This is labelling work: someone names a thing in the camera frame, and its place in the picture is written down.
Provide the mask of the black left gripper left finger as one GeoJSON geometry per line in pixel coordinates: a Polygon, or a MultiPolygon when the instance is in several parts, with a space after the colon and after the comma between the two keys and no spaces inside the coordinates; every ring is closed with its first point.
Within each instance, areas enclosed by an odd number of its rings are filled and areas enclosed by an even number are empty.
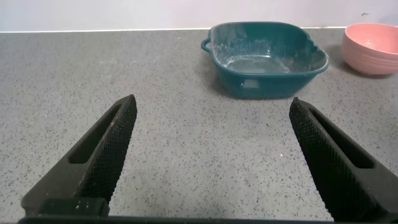
{"type": "Polygon", "coordinates": [[[102,198],[110,202],[121,175],[137,117],[134,95],[115,102],[23,196],[27,216],[48,199],[102,198]]]}

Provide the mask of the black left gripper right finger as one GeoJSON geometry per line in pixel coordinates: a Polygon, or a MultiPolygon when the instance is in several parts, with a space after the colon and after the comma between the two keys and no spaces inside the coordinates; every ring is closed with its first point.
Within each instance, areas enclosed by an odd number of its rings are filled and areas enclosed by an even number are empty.
{"type": "Polygon", "coordinates": [[[396,175],[310,103],[294,98],[289,118],[334,221],[397,221],[396,175]]]}

